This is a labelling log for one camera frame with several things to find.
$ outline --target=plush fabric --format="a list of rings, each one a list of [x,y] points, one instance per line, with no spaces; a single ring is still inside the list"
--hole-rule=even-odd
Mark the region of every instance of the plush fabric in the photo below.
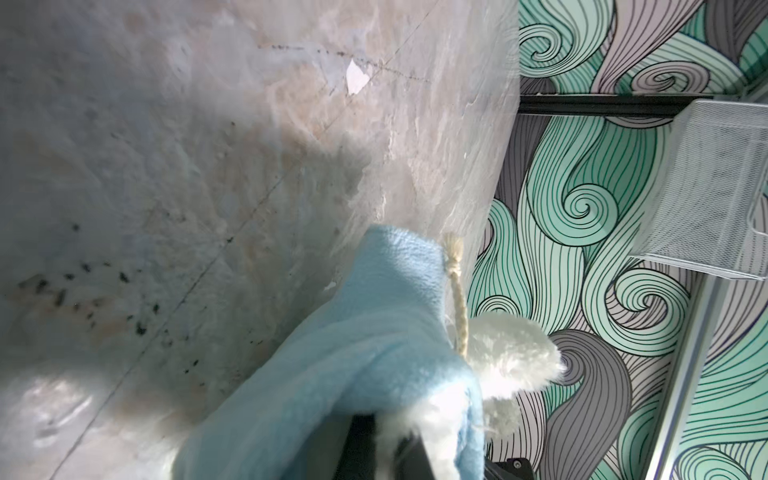
[[[194,430],[174,477],[305,478],[305,441],[328,415],[396,412],[459,386],[455,464],[462,480],[482,478],[482,397],[443,326],[443,257],[414,233],[372,227],[345,284]]]

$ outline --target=wallpaper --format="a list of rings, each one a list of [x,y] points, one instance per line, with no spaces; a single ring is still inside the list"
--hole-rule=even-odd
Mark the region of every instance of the wallpaper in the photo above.
[[[766,16],[765,1],[521,0],[521,93],[735,93],[768,68]],[[700,280],[627,256],[669,136],[668,119],[518,116],[468,305],[537,321],[568,371],[518,397],[493,460],[528,458],[542,480],[642,476]],[[768,478],[767,303],[768,285],[731,284],[676,480]]]

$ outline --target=white wire basket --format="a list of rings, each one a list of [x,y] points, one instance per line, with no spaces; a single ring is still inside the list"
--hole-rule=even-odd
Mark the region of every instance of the white wire basket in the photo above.
[[[631,256],[764,280],[767,177],[768,105],[695,100],[672,123]]]

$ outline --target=beige braided cord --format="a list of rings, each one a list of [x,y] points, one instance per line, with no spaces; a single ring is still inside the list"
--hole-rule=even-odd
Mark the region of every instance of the beige braided cord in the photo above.
[[[464,289],[462,289],[461,262],[464,242],[455,233],[447,233],[443,240],[443,248],[447,256],[445,272],[451,280],[451,290],[453,292],[453,305],[456,316],[456,352],[463,359],[466,359],[467,342],[469,341],[469,320],[467,318],[467,303],[464,300]]]

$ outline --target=blue blanket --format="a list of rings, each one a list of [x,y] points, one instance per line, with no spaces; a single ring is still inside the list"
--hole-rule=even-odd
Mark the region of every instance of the blue blanket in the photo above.
[[[458,382],[470,406],[456,465],[482,478],[482,398],[445,332],[443,262],[430,240],[371,227],[344,285],[193,431],[174,477],[303,479],[305,442],[328,415],[400,409]]]

